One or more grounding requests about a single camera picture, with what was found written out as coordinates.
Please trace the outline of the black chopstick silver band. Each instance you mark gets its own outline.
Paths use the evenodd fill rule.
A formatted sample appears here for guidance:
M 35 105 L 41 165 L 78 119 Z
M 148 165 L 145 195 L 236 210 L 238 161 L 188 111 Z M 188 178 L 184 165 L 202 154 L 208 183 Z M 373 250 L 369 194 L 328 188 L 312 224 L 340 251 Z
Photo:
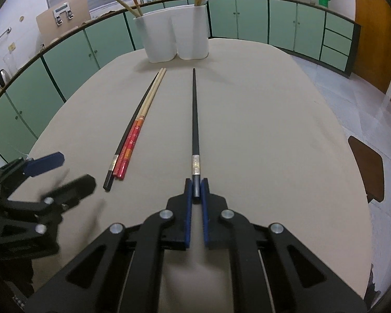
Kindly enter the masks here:
M 200 147 L 198 130 L 198 101 L 196 69 L 193 68 L 192 77 L 192 182 L 193 182 L 193 202 L 200 201 Z

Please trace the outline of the brown wooden stool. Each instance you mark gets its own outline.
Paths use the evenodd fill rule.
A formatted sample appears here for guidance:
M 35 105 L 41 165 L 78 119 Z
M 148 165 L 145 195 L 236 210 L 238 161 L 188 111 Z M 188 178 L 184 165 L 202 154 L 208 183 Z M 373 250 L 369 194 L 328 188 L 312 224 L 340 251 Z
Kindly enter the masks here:
M 355 157 L 366 191 L 367 202 L 384 200 L 384 171 L 382 157 L 354 136 L 347 139 Z

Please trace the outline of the cardboard box with water purifier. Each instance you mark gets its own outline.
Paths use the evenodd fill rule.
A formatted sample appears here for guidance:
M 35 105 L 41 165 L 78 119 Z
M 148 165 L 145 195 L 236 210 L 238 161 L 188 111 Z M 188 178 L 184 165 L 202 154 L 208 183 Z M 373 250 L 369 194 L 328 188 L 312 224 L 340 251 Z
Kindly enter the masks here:
M 43 41 L 48 45 L 91 19 L 87 0 L 65 0 L 36 17 Z

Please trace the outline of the wooden chopstick in left cup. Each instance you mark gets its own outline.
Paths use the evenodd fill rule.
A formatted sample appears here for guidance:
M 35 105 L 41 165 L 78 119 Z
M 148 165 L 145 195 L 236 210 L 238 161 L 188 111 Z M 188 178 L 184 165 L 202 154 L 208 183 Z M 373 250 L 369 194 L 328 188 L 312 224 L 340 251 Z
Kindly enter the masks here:
M 133 14 L 133 16 L 135 16 L 136 18 L 139 18 L 140 16 L 142 16 L 143 14 L 140 12 L 140 7 L 139 6 L 136 6 L 134 9 L 132 7 L 130 7 L 128 4 L 126 4 L 126 2 L 124 2 L 123 0 L 115 0 L 116 2 L 118 2 L 119 4 L 121 4 L 121 6 L 126 9 L 128 12 L 130 12 L 131 14 Z

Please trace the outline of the green lower cabinets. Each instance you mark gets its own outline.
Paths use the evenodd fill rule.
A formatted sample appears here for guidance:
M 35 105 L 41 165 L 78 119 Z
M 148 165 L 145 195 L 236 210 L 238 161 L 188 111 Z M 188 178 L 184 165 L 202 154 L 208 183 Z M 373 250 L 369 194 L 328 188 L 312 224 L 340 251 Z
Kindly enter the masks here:
M 286 0 L 157 2 L 136 19 L 118 11 L 55 41 L 0 92 L 0 156 L 25 157 L 63 104 L 98 70 L 145 50 L 151 62 L 203 59 L 210 38 L 265 43 L 344 76 L 361 27 L 334 12 Z

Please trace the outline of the white utensil holder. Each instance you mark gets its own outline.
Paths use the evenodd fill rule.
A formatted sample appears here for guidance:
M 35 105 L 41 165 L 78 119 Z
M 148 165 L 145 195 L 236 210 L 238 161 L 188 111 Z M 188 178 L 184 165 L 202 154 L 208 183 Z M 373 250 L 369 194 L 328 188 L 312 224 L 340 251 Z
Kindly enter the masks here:
M 170 7 L 134 19 L 148 60 L 155 64 L 209 55 L 207 6 Z

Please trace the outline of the brown wooden door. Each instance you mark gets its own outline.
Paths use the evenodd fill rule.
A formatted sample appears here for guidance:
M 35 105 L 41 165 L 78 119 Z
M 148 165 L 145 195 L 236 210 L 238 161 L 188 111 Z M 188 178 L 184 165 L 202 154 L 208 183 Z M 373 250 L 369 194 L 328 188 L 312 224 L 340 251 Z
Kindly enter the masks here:
M 391 83 L 391 7 L 386 0 L 355 0 L 361 26 L 353 72 L 382 93 Z

